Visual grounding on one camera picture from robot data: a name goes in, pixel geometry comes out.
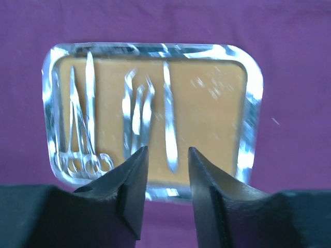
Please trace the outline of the steel scissors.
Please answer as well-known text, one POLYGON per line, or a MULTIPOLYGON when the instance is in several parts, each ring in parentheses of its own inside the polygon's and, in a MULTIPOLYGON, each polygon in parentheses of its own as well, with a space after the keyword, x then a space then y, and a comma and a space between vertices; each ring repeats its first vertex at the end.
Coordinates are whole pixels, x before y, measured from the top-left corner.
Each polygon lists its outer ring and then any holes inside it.
POLYGON ((83 149, 84 138, 83 128, 84 121, 81 120, 82 113, 79 101, 79 94, 76 87, 76 77, 74 66, 70 68, 70 95, 69 95, 69 139, 68 146, 65 151, 59 151, 59 159, 61 161, 61 167, 66 170, 68 175, 73 178, 83 178, 83 149), (73 132, 76 131, 78 150, 72 149, 73 144, 73 132))

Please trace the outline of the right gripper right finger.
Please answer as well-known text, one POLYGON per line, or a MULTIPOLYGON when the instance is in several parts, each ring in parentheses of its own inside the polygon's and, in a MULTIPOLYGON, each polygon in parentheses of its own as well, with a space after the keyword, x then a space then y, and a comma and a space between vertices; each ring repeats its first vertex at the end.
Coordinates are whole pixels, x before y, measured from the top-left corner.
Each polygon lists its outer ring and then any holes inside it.
POLYGON ((226 201, 249 202, 269 194, 237 180, 195 147, 188 149, 188 167, 198 247, 233 247, 226 201))

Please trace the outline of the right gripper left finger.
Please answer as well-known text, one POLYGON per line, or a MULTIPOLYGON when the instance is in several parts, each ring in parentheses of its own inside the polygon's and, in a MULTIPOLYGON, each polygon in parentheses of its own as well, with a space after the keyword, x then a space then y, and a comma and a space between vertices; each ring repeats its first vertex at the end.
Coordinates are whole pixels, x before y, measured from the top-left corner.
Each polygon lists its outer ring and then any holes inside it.
POLYGON ((148 175, 148 147, 123 164, 74 191, 93 209, 86 210, 96 240, 139 240, 148 175))

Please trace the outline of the purple cloth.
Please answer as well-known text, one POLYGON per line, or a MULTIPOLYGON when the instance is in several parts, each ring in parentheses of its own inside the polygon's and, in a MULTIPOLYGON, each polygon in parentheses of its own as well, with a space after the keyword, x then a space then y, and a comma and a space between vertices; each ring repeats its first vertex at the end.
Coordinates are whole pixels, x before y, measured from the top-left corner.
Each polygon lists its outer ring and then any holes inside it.
POLYGON ((1 184, 59 185, 42 64, 63 42, 230 44, 264 78, 251 185, 330 189, 330 1, 1 1, 1 184))

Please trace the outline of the steel scalpel handle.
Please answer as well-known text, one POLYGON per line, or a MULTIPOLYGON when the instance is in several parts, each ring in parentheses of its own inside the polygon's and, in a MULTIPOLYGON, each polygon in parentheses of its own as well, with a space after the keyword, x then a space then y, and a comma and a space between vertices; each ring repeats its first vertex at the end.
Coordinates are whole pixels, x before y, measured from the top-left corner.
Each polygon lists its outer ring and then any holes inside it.
POLYGON ((164 121, 165 121, 165 150, 167 163, 172 173, 178 171, 178 150, 175 131, 174 101, 171 91, 169 63, 163 62, 163 98, 164 98, 164 121))

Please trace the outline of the steel tray yellow liner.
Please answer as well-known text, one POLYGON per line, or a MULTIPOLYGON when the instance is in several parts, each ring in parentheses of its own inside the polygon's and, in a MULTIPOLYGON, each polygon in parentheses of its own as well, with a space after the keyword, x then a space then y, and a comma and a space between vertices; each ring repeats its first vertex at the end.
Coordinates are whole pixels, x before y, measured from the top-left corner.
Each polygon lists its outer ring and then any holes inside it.
MULTIPOLYGON (((132 117, 136 92, 148 75, 155 88, 148 150, 146 199, 167 202, 191 200, 188 149, 195 147, 222 170, 247 183, 254 162, 256 135, 263 95, 263 76, 255 60, 233 45, 173 43, 63 43, 50 49, 42 65, 42 98, 49 159, 54 175, 73 188, 94 180, 83 167, 83 178, 73 178, 61 167, 58 152, 69 139, 70 68, 85 123, 85 65, 94 59, 96 79, 96 154, 106 153, 115 169, 123 156, 125 75, 132 79, 132 117), (172 173, 166 156, 163 62, 169 63, 174 101, 178 171, 172 173)), ((84 164, 86 151, 83 128, 84 164)))

